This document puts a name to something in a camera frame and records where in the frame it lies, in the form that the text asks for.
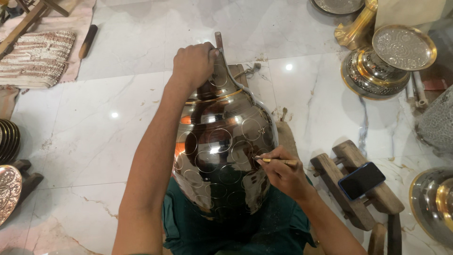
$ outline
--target wooden handle tool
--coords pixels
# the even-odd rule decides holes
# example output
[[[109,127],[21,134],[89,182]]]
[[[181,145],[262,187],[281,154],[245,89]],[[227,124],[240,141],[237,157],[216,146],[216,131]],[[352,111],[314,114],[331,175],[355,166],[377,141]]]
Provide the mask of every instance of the wooden handle tool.
[[[80,51],[79,51],[80,59],[83,59],[88,55],[88,51],[90,50],[91,44],[93,43],[96,32],[97,32],[97,26],[91,25],[90,29],[88,30],[87,36],[85,37],[85,40],[83,41],[82,47],[80,47]]]
[[[264,158],[264,157],[255,157],[255,160],[261,159],[264,162],[269,163],[271,160],[278,160],[283,164],[290,166],[290,167],[297,167],[299,161],[297,160],[287,160],[287,159],[277,159],[277,158]]]

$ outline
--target copper plate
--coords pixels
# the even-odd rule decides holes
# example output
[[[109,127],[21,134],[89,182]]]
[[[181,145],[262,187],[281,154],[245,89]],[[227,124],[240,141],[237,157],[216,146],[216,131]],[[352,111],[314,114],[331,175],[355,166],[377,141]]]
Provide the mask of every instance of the copper plate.
[[[12,126],[12,135],[13,135],[13,146],[11,148],[11,151],[9,153],[5,154],[4,161],[5,163],[9,163],[16,155],[19,150],[19,145],[20,145],[20,132],[19,128],[17,127],[14,122],[6,120],[8,124]]]
[[[13,125],[11,124],[10,121],[8,120],[5,120],[5,119],[0,119],[0,122],[2,122],[10,131],[10,141],[9,141],[9,144],[7,144],[6,148],[5,148],[5,151],[0,155],[0,164],[6,164],[8,163],[6,161],[7,157],[11,154],[14,146],[16,145],[17,143],[17,133],[16,131],[14,130],[14,127]]]
[[[358,11],[365,0],[314,0],[316,5],[333,14],[349,14]]]
[[[22,176],[13,166],[0,166],[0,225],[17,205],[22,190]]]
[[[379,28],[373,36],[373,48],[384,62],[406,71],[425,69],[437,57],[436,46],[429,36],[404,25]]]
[[[1,158],[3,157],[3,155],[6,154],[7,151],[9,151],[8,148],[11,147],[12,137],[10,128],[8,127],[8,125],[6,125],[5,122],[3,122],[3,119],[0,119],[0,126],[5,140],[5,143],[2,144],[2,147],[0,148],[0,163],[1,163]]]

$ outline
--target smartphone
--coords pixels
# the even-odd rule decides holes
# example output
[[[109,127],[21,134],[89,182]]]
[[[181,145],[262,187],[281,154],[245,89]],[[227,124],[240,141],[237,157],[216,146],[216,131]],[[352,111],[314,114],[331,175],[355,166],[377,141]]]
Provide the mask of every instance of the smartphone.
[[[368,162],[339,180],[338,185],[349,200],[353,201],[385,180],[386,177],[379,168],[373,162]]]

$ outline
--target striped rug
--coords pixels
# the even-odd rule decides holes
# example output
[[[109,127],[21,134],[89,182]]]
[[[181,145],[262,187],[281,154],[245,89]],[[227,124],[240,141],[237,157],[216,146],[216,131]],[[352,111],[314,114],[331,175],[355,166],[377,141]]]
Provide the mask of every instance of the striped rug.
[[[66,70],[76,38],[71,31],[26,33],[11,53],[0,60],[0,85],[49,88]]]

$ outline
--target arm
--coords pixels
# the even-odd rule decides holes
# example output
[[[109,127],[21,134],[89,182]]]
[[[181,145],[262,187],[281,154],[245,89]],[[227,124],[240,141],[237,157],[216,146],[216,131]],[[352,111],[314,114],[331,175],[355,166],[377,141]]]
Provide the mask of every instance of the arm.
[[[218,54],[211,43],[204,43],[179,49],[175,56],[173,75],[132,160],[112,254],[162,254],[162,203],[179,119],[187,98],[213,73]]]
[[[283,146],[278,146],[262,157],[297,160]],[[270,163],[258,160],[258,163],[263,166],[272,185],[294,199],[302,208],[326,254],[367,254],[349,229],[324,203],[316,189],[308,183],[302,162],[296,168],[290,168],[277,160],[271,160]]]

